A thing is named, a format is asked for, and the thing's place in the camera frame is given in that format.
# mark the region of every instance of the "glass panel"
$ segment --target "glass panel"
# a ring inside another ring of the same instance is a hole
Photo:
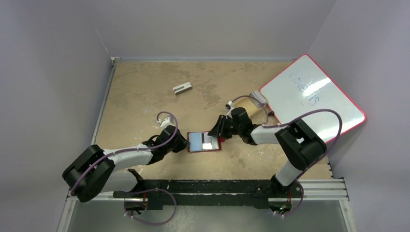
[[[173,207],[145,211],[139,218],[160,222]],[[339,201],[305,201],[298,212],[285,218],[270,210],[247,206],[178,206],[175,217],[162,226],[148,226],[124,217],[121,201],[77,202],[70,232],[346,232]]]

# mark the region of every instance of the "floor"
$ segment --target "floor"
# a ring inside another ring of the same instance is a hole
[[[97,134],[101,148],[137,145],[161,131],[155,117],[170,111],[183,135],[208,131],[225,104],[259,90],[289,62],[120,62],[112,80]],[[193,89],[175,96],[172,88],[191,82]],[[253,123],[264,121],[260,111]],[[238,137],[222,144],[221,151],[177,154],[135,169],[145,179],[270,179],[287,158],[279,145],[251,146]],[[302,179],[330,179],[327,159]]]

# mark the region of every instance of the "gray wall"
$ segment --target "gray wall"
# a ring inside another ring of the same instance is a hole
[[[338,0],[309,53],[367,113],[330,156],[359,231],[408,232],[410,1]]]
[[[110,59],[80,1],[0,2],[0,231],[55,231]]]
[[[122,58],[283,59],[306,53],[335,0],[86,0]]]

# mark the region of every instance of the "purple cable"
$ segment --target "purple cable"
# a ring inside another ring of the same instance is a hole
[[[127,208],[125,207],[125,203],[126,203],[126,202],[124,202],[125,215],[129,216],[131,219],[134,219],[134,220],[136,220],[136,221],[145,223],[145,224],[150,225],[150,226],[160,226],[160,225],[163,225],[163,224],[169,222],[169,221],[175,216],[175,213],[176,213],[176,200],[175,200],[175,197],[174,197],[170,192],[168,192],[168,191],[166,191],[166,190],[164,190],[164,189],[160,189],[160,188],[153,188],[153,189],[149,189],[149,190],[145,190],[145,191],[141,191],[141,192],[126,192],[125,194],[127,194],[127,195],[128,195],[128,194],[129,194],[129,195],[134,195],[134,194],[142,194],[142,193],[154,192],[154,191],[165,192],[166,194],[168,194],[168,195],[172,198],[172,201],[174,202],[174,211],[173,211],[172,215],[171,215],[167,220],[165,220],[165,221],[163,221],[163,222],[149,222],[149,221],[144,221],[144,220],[142,220],[142,219],[139,219],[139,218],[137,218],[137,217],[134,217],[134,216],[130,215],[129,213],[127,213]]]
[[[72,196],[75,196],[75,190],[77,189],[78,185],[79,185],[80,182],[84,179],[84,177],[91,171],[91,169],[93,169],[93,168],[95,167],[95,165],[99,164],[101,161],[103,161],[104,159],[106,159],[106,158],[112,156],[113,154],[119,154],[119,153],[127,152],[127,151],[153,150],[153,149],[157,149],[158,147],[162,147],[162,146],[164,146],[165,144],[169,143],[169,142],[175,137],[176,132],[178,131],[178,121],[176,120],[176,117],[175,117],[173,114],[171,114],[171,113],[169,113],[169,112],[167,112],[167,111],[161,111],[161,112],[159,112],[159,113],[157,114],[157,121],[158,121],[158,119],[159,119],[159,117],[160,117],[161,114],[168,114],[169,116],[171,116],[171,117],[174,118],[174,120],[175,120],[175,131],[174,131],[174,133],[171,135],[171,137],[170,137],[167,141],[163,142],[163,143],[160,144],[160,145],[152,146],[152,147],[120,149],[120,150],[117,150],[115,153],[114,153],[114,152],[111,152],[111,153],[109,153],[109,154],[107,154],[107,155],[105,155],[105,156],[99,158],[97,161],[95,161],[92,165],[90,165],[90,166],[86,169],[86,171],[80,176],[80,178],[78,178],[77,182],[76,182],[76,183],[74,184],[74,186],[71,188],[71,195],[72,195]]]
[[[262,107],[262,109],[265,111],[265,114],[266,114],[266,122],[263,123],[262,126],[268,124],[269,115],[268,115],[268,112],[266,111],[264,105],[262,104],[262,102],[260,102],[258,99],[254,98],[254,97],[251,96],[251,95],[242,95],[242,96],[239,96],[239,97],[233,99],[232,102],[235,102],[236,100],[238,100],[238,99],[240,99],[240,98],[252,98],[252,99],[254,99],[254,100],[259,104],[259,106]]]

